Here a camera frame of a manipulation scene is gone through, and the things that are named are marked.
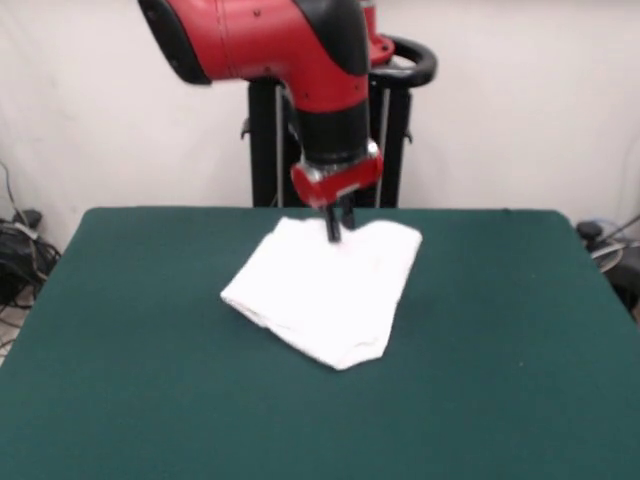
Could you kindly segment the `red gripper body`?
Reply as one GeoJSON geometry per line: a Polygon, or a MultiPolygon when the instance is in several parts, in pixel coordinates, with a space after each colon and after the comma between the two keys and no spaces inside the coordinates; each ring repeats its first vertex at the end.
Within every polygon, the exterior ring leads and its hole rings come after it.
{"type": "Polygon", "coordinates": [[[380,153],[373,153],[333,171],[319,170],[305,162],[298,162],[291,167],[291,180],[298,197],[305,205],[320,208],[375,184],[382,172],[382,156],[380,153]]]}

